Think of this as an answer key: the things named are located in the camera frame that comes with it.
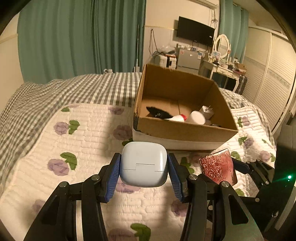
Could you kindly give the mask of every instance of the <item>green leaf pattern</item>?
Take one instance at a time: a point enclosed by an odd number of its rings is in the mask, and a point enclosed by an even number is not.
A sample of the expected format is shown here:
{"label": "green leaf pattern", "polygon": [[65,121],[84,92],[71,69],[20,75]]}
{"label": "green leaf pattern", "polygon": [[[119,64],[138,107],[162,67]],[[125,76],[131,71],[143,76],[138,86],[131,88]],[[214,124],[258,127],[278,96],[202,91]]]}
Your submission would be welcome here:
{"label": "green leaf pattern", "polygon": [[237,124],[239,125],[239,127],[242,127],[242,118],[241,117],[239,117],[237,119]]}
{"label": "green leaf pattern", "polygon": [[141,223],[131,224],[131,229],[135,230],[135,237],[139,237],[139,241],[149,241],[151,236],[151,229]]}
{"label": "green leaf pattern", "polygon": [[78,126],[80,126],[80,123],[77,120],[70,120],[69,121],[69,135],[72,135],[74,131],[77,130]]}
{"label": "green leaf pattern", "polygon": [[274,162],[276,160],[276,157],[272,153],[270,153],[270,155],[271,155],[271,161]]}
{"label": "green leaf pattern", "polygon": [[70,112],[70,109],[68,107],[64,107],[63,109],[61,109],[61,112]]}
{"label": "green leaf pattern", "polygon": [[235,191],[237,195],[244,197],[244,192],[240,188],[235,189]]}
{"label": "green leaf pattern", "polygon": [[123,141],[122,145],[125,146],[126,144],[133,142],[133,138],[130,138],[128,141]]}
{"label": "green leaf pattern", "polygon": [[187,169],[188,169],[188,171],[189,171],[190,174],[193,174],[194,173],[194,169],[190,167],[191,166],[191,163],[190,162],[187,162],[187,158],[185,156],[183,156],[181,158],[180,165],[187,167]]}
{"label": "green leaf pattern", "polygon": [[238,139],[239,144],[242,145],[242,144],[244,143],[244,141],[245,141],[247,138],[248,138],[248,137],[240,137],[240,138]]}
{"label": "green leaf pattern", "polygon": [[239,153],[238,153],[237,151],[232,151],[232,152],[230,153],[230,155],[231,155],[233,158],[235,158],[235,159],[237,159],[237,160],[239,160],[239,161],[242,161],[242,159],[240,158],[240,155],[239,155]]}
{"label": "green leaf pattern", "polygon": [[77,158],[76,156],[71,152],[63,152],[60,154],[62,158],[65,158],[65,162],[69,164],[71,170],[75,170],[77,166]]}

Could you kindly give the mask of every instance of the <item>bed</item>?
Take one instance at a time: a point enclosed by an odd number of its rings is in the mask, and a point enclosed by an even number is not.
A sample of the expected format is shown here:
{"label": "bed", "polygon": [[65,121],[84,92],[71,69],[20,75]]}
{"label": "bed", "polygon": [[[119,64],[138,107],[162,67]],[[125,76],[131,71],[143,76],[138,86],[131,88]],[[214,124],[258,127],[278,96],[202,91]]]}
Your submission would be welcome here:
{"label": "bed", "polygon": [[[141,73],[88,74],[46,85],[23,84],[0,116],[0,219],[16,241],[23,240],[44,202],[61,181],[84,181],[132,141],[133,104]],[[266,117],[244,97],[221,89],[239,132],[228,148],[241,161],[257,158],[274,166],[275,144]],[[195,174],[208,153],[174,151]],[[241,196],[258,192],[237,172]],[[158,188],[125,185],[102,205],[109,240],[137,240],[133,227],[151,230],[146,240],[179,240],[187,205],[175,197],[170,179]],[[77,235],[82,240],[81,212]],[[210,239],[210,224],[207,229]]]}

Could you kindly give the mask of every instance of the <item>blue gripper pad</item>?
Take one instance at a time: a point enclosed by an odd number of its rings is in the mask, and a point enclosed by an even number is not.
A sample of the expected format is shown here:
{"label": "blue gripper pad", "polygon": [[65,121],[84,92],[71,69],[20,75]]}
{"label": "blue gripper pad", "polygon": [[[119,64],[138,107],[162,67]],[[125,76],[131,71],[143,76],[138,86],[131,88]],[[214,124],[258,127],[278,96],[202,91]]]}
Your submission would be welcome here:
{"label": "blue gripper pad", "polygon": [[113,167],[111,174],[109,176],[109,180],[107,181],[107,190],[106,190],[106,194],[105,194],[105,200],[107,202],[110,201],[110,199],[113,197],[113,194],[114,194],[114,191],[116,188],[116,184],[118,182],[120,159],[121,159],[121,154],[118,153],[118,157],[115,161],[114,167]]}
{"label": "blue gripper pad", "polygon": [[182,192],[182,185],[181,185],[180,179],[177,175],[177,171],[175,169],[175,165],[174,165],[174,162],[173,162],[170,154],[168,154],[168,173],[170,175],[170,181],[173,185],[175,196],[176,196],[176,198],[178,198],[182,202],[184,200],[184,195]]}

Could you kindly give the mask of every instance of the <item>oval mirror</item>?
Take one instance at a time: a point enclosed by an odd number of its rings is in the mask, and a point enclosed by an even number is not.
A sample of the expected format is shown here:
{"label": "oval mirror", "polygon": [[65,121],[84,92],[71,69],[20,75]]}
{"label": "oval mirror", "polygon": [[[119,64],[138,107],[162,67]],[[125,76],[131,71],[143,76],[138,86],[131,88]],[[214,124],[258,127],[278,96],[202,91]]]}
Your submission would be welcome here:
{"label": "oval mirror", "polygon": [[220,53],[220,58],[225,58],[229,49],[230,45],[227,36],[225,34],[219,35],[214,43],[214,50]]}

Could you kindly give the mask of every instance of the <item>red phone case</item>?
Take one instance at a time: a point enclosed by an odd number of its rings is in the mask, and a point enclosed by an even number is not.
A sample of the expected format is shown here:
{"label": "red phone case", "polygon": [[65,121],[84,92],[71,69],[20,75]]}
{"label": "red phone case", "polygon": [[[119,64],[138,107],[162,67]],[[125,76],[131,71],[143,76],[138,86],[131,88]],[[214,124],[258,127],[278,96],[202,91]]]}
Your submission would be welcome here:
{"label": "red phone case", "polygon": [[231,186],[237,183],[233,161],[228,149],[200,159],[202,173],[215,183],[227,181]]}

